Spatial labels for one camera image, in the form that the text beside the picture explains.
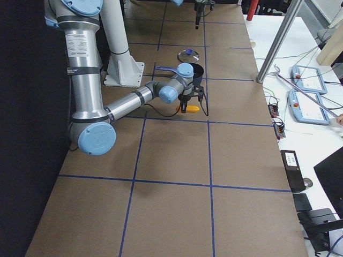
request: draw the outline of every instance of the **light blue joint cap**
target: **light blue joint cap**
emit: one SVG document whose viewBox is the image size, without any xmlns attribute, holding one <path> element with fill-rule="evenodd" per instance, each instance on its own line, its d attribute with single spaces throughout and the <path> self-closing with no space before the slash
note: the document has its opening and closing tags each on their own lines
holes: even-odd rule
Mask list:
<svg viewBox="0 0 343 257">
<path fill-rule="evenodd" d="M 193 66 L 189 63 L 182 63 L 176 69 L 176 73 L 184 78 L 193 78 Z"/>
<path fill-rule="evenodd" d="M 183 0 L 170 0 L 170 1 L 176 4 L 177 6 L 180 6 L 183 3 Z"/>
<path fill-rule="evenodd" d="M 61 0 L 75 14 L 92 17 L 102 8 L 103 0 Z"/>
<path fill-rule="evenodd" d="M 55 28 L 55 29 L 60 29 L 59 28 L 59 25 L 57 22 L 45 17 L 45 24 L 48 26 L 48 27 L 51 27 L 51 28 Z"/>
<path fill-rule="evenodd" d="M 164 86 L 159 91 L 159 97 L 164 103 L 172 103 L 177 99 L 178 93 L 174 87 Z"/>
<path fill-rule="evenodd" d="M 97 122 L 81 132 L 78 146 L 86 154 L 98 156 L 110 151 L 115 141 L 114 128 L 106 122 Z"/>
</svg>

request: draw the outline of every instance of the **yellow object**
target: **yellow object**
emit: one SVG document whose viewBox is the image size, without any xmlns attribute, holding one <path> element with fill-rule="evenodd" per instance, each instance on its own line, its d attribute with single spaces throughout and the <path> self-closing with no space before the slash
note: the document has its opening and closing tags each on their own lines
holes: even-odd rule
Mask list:
<svg viewBox="0 0 343 257">
<path fill-rule="evenodd" d="M 187 105 L 186 112 L 194 114 L 195 112 L 198 112 L 198 111 L 200 111 L 200 108 L 197 107 L 196 105 Z"/>
</svg>

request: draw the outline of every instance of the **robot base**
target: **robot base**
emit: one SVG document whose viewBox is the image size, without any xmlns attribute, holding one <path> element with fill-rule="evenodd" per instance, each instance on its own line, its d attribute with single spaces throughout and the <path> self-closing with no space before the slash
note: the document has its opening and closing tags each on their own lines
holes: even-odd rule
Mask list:
<svg viewBox="0 0 343 257">
<path fill-rule="evenodd" d="M 121 61 L 117 61 L 117 65 L 114 65 L 112 56 L 109 60 L 107 68 L 107 76 L 104 81 L 105 86 L 112 87 L 139 87 L 143 76 L 144 63 L 138 63 L 130 56 L 132 70 L 125 71 Z"/>
</svg>

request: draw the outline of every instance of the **white label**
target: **white label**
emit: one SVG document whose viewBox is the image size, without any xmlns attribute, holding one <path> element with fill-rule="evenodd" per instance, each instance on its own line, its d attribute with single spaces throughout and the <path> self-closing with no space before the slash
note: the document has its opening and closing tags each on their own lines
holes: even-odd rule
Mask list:
<svg viewBox="0 0 343 257">
<path fill-rule="evenodd" d="M 295 155 L 293 153 L 285 153 L 286 161 L 288 166 L 294 166 L 296 165 Z"/>
<path fill-rule="evenodd" d="M 296 92 L 295 94 L 299 103 L 301 115 L 304 119 L 324 120 L 321 108 L 316 103 L 300 92 Z M 316 94 L 308 93 L 308 95 L 317 100 Z"/>
<path fill-rule="evenodd" d="M 303 78 L 302 85 L 305 88 L 323 90 L 316 69 L 299 67 L 299 71 L 301 74 L 301 78 Z"/>
<path fill-rule="evenodd" d="M 65 36 L 69 57 L 87 57 L 88 45 L 84 34 L 69 34 Z"/>
</svg>

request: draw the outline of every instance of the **black chair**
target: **black chair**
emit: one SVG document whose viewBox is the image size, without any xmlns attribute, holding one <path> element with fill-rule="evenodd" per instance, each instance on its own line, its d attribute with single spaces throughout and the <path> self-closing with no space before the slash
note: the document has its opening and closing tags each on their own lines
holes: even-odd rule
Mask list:
<svg viewBox="0 0 343 257">
<path fill-rule="evenodd" d="M 280 16 L 281 13 L 273 13 L 274 10 L 286 13 L 292 0 L 259 0 L 259 15 L 274 15 Z M 251 0 L 242 1 L 242 10 L 244 14 L 248 14 Z"/>
</svg>

